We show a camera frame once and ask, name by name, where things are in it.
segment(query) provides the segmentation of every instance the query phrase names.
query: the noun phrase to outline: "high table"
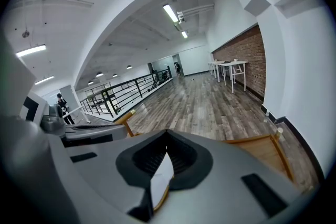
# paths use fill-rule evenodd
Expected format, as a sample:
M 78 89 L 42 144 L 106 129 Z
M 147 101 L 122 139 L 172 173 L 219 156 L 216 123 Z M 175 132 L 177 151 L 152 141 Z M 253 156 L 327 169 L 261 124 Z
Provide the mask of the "high table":
M 246 76 L 245 76 L 245 64 L 248 63 L 248 61 L 232 61 L 232 62 L 228 62 L 228 63 L 220 63 L 219 65 L 223 67 L 224 69 L 224 74 L 225 74 L 225 67 L 229 67 L 230 70 L 230 79 L 231 79 L 231 83 L 232 83 L 232 93 L 233 93 L 233 83 L 236 83 L 236 75 L 239 74 L 244 74 L 244 92 L 246 91 Z M 238 66 L 239 67 L 239 73 L 236 73 L 236 69 L 234 69 L 234 66 Z
M 210 74 L 215 75 L 215 78 L 218 79 L 218 82 L 219 82 L 218 65 L 220 65 L 221 63 L 225 63 L 225 62 L 227 62 L 227 61 L 213 61 L 213 62 L 208 63 Z

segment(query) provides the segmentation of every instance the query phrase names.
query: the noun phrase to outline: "red brick wall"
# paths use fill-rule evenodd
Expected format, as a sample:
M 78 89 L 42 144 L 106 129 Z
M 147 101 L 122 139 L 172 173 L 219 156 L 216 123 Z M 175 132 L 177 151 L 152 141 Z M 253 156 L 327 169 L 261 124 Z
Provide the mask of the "red brick wall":
M 246 86 L 255 90 L 262 97 L 265 95 L 266 62 L 264 43 L 259 26 L 242 33 L 213 52 L 218 61 L 248 61 L 246 64 Z M 236 80 L 244 82 L 244 75 L 237 75 Z

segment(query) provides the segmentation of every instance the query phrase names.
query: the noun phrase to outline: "railing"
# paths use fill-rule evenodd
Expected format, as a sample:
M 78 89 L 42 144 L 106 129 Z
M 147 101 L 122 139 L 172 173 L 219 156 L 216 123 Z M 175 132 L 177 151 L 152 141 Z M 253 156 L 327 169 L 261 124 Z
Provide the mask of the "railing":
M 135 99 L 146 96 L 150 91 L 172 77 L 170 68 L 155 71 L 152 74 L 129 80 L 100 92 L 97 92 L 80 101 L 86 112 L 118 115 L 124 107 Z

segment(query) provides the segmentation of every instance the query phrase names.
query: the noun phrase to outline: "gray wood plank floor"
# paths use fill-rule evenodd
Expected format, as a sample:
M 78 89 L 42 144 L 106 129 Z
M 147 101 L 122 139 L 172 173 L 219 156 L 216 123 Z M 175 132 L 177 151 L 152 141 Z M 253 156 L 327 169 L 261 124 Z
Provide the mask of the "gray wood plank floor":
M 209 73 L 177 77 L 136 107 L 128 120 L 132 131 L 146 133 L 173 129 L 214 140 L 232 140 L 275 133 L 283 128 L 280 145 L 301 191 L 318 184 L 316 173 L 302 146 L 283 123 L 275 126 L 261 111 L 262 102 L 236 84 L 224 86 Z M 95 124 L 110 124 L 94 119 Z

